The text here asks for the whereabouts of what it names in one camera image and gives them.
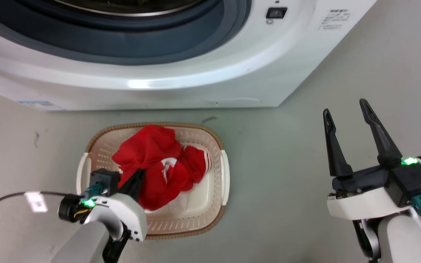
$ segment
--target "label sticker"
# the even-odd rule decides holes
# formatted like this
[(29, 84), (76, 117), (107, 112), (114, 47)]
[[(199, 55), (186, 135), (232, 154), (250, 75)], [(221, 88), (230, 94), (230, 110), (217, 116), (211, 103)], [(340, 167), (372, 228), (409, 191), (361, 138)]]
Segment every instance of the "label sticker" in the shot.
[(51, 102), (46, 101), (18, 101), (18, 103), (28, 106), (30, 108), (35, 108), (36, 110), (46, 110), (46, 111), (59, 111), (66, 110), (60, 106), (54, 105)]
[(342, 25), (350, 18), (350, 11), (348, 9), (331, 9), (327, 12), (326, 17), (321, 22), (318, 30), (337, 30), (341, 29)]
[(34, 213), (45, 213), (48, 211), (45, 198), (40, 192), (27, 192), (24, 195)]

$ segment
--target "red clothing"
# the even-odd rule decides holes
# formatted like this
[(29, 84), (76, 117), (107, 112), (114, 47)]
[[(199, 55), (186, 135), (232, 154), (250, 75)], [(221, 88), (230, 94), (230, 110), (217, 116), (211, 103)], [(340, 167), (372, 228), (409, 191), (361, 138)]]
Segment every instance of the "red clothing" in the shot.
[(161, 126), (147, 125), (124, 141), (112, 160), (123, 171), (120, 188), (137, 169), (145, 170), (139, 193), (142, 208), (157, 210), (189, 191), (207, 172), (209, 155), (192, 146), (182, 145), (175, 132)]

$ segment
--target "yellow wire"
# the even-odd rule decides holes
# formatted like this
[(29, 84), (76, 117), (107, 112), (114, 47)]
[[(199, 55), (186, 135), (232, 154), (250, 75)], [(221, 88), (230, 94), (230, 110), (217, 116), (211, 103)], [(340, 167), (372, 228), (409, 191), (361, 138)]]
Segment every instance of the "yellow wire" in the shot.
[(81, 210), (81, 211), (78, 211), (77, 213), (75, 213), (74, 214), (74, 217), (76, 217), (77, 215), (79, 215), (79, 214), (82, 214), (82, 213), (85, 213), (85, 212), (87, 212), (87, 211), (89, 211), (88, 209), (86, 209), (86, 210)]

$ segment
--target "white cable tag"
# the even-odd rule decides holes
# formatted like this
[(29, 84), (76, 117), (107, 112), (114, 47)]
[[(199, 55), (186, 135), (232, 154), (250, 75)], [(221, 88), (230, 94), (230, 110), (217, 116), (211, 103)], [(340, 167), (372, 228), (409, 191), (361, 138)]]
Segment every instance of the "white cable tag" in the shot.
[(48, 211), (45, 198), (43, 198), (43, 195), (40, 194), (40, 192), (27, 192), (24, 195), (34, 213), (45, 213)]

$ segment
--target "basket rim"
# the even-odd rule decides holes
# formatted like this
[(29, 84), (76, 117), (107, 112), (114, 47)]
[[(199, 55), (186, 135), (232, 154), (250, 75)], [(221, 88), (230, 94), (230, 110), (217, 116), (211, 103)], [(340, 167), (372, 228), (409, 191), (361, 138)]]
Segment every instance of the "basket rim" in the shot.
[[(92, 147), (94, 146), (95, 142), (103, 136), (106, 133), (112, 132), (114, 130), (123, 130), (123, 129), (130, 129), (130, 128), (140, 128), (144, 127), (146, 125), (157, 125), (157, 126), (166, 126), (166, 127), (183, 127), (183, 128), (193, 128), (193, 129), (199, 129), (204, 130), (206, 133), (209, 133), (217, 142), (217, 145), (219, 145), (220, 150), (225, 150), (224, 144), (220, 140), (220, 138), (212, 131), (211, 129), (202, 126), (202, 125), (196, 125), (191, 123), (174, 123), (174, 122), (141, 122), (141, 123), (129, 123), (129, 124), (123, 124), (123, 125), (113, 125), (110, 127), (107, 127), (103, 130), (100, 130), (98, 133), (95, 134), (94, 137), (89, 141), (89, 144), (86, 148), (86, 153), (90, 153), (92, 150)], [(197, 230), (191, 230), (181, 233), (166, 233), (166, 234), (150, 234), (145, 236), (145, 240), (164, 240), (164, 239), (173, 239), (173, 238), (182, 238), (182, 237), (188, 237), (193, 235), (200, 235), (203, 233), (206, 233), (207, 231), (214, 228), (217, 223), (222, 219), (224, 212), (225, 212), (225, 205), (222, 205), (220, 207), (219, 213), (217, 214), (217, 217), (207, 225), (205, 228), (197, 229)]]

